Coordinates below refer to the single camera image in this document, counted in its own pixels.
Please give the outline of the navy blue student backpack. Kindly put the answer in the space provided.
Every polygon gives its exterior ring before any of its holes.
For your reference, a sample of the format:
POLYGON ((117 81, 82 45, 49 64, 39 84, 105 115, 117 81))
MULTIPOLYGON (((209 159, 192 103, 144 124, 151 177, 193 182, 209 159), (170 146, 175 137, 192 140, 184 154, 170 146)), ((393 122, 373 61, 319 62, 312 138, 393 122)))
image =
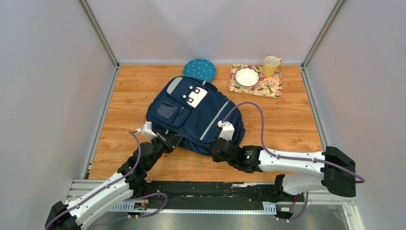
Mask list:
POLYGON ((219 121, 235 129, 232 143, 239 145, 245 135, 242 114, 236 105, 209 82, 186 76, 171 79, 149 105, 146 120, 162 134, 182 134, 179 147, 209 155, 219 137, 219 121))

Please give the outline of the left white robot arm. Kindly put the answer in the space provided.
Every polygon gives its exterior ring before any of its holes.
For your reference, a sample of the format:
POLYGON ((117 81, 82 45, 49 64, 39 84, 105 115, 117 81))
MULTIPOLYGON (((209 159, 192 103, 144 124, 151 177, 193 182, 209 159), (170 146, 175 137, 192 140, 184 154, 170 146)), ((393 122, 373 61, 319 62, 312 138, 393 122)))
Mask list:
POLYGON ((164 153, 171 153, 183 139, 183 135, 157 133, 149 142, 137 140, 133 155, 104 183, 64 204, 55 203, 45 223, 46 230, 86 230, 88 227, 123 201, 146 200, 152 196, 162 196, 163 192, 147 193, 147 172, 164 153))

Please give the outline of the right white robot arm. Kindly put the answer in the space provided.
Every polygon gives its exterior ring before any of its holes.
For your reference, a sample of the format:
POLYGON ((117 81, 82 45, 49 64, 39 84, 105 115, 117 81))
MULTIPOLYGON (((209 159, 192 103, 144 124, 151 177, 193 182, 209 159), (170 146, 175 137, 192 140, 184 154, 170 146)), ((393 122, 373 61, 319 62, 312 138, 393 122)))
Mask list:
POLYGON ((280 201, 317 190, 342 197, 356 196, 355 161, 336 147, 298 153, 261 146, 239 147, 220 138, 210 153, 214 162, 225 161, 245 173, 281 171, 273 187, 273 194, 280 201))

